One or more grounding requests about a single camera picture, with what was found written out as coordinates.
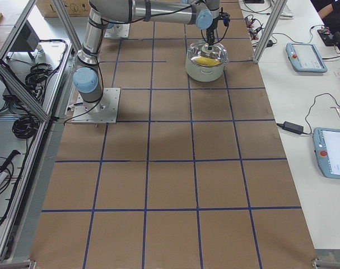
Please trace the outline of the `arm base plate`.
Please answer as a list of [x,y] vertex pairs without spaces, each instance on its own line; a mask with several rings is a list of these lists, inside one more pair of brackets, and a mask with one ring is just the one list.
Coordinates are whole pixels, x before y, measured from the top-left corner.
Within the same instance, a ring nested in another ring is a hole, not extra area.
[[73,124],[102,124],[117,122],[118,106],[120,100],[120,88],[104,88],[102,99],[93,104],[83,101],[78,94],[78,102],[73,112],[71,123]]
[[108,24],[105,39],[127,39],[129,37],[130,24]]

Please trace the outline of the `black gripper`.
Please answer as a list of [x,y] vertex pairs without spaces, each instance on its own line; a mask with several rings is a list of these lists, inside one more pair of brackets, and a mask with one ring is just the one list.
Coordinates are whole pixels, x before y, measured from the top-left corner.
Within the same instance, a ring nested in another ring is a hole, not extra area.
[[221,17],[218,16],[212,20],[212,23],[209,28],[206,29],[206,38],[208,43],[208,50],[212,50],[212,47],[215,43],[215,30],[218,27],[218,22],[221,20]]

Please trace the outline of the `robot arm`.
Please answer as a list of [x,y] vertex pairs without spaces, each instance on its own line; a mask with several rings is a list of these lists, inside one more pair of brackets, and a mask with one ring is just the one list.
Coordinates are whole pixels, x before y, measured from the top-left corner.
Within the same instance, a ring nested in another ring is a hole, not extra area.
[[219,1],[90,1],[85,38],[75,68],[89,68],[106,86],[149,100],[154,92],[224,89],[224,69],[187,72],[185,40],[204,31],[214,44]]
[[117,36],[121,32],[122,28],[123,28],[123,25],[109,23],[108,28],[105,32],[105,35]]

